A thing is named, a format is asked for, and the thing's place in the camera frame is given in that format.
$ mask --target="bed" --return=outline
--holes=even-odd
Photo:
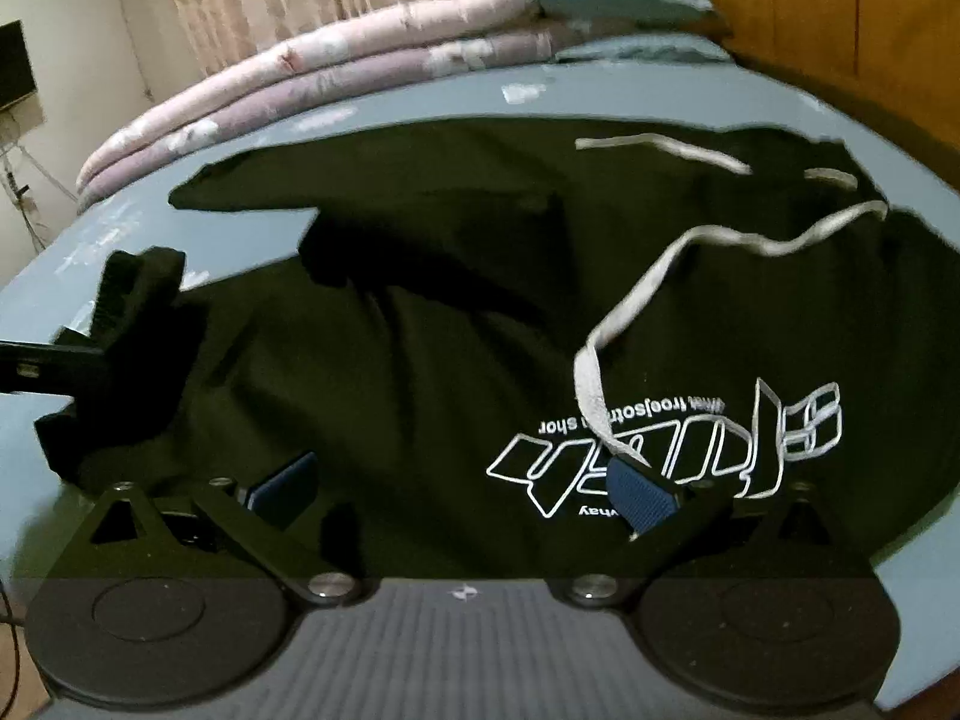
[[[202,165],[258,146],[394,122],[457,116],[595,116],[704,127],[774,124],[846,142],[892,204],[913,209],[960,247],[960,196],[887,141],[817,98],[733,65],[635,61],[482,71],[334,103],[205,148],[99,203],[0,292],[0,338],[46,343],[88,323],[112,250],[165,245],[187,254],[184,288],[291,256],[315,211],[175,210],[169,191]],[[32,422],[62,399],[0,395],[0,579],[28,601],[89,504],[50,471]],[[960,664],[960,543],[955,494],[877,567],[901,615],[899,653],[878,698],[893,707]],[[11,575],[17,579],[11,581]]]

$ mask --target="white drawstring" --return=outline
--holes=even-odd
[[[686,247],[691,244],[743,247],[763,257],[782,257],[826,240],[861,215],[877,214],[883,220],[886,218],[887,210],[888,206],[882,200],[869,200],[851,205],[850,208],[821,218],[792,241],[771,241],[757,233],[743,233],[716,224],[704,224],[683,233],[669,247],[666,247],[664,253],[643,274],[627,296],[613,307],[597,327],[594,327],[587,336],[584,347],[577,352],[573,360],[573,386],[577,395],[577,405],[590,429],[614,454],[625,454],[645,466],[650,466],[640,452],[613,437],[610,414],[603,395],[603,380],[597,352],[626,330],[643,311],[656,290],[659,290],[659,286],[664,283],[674,260]]]

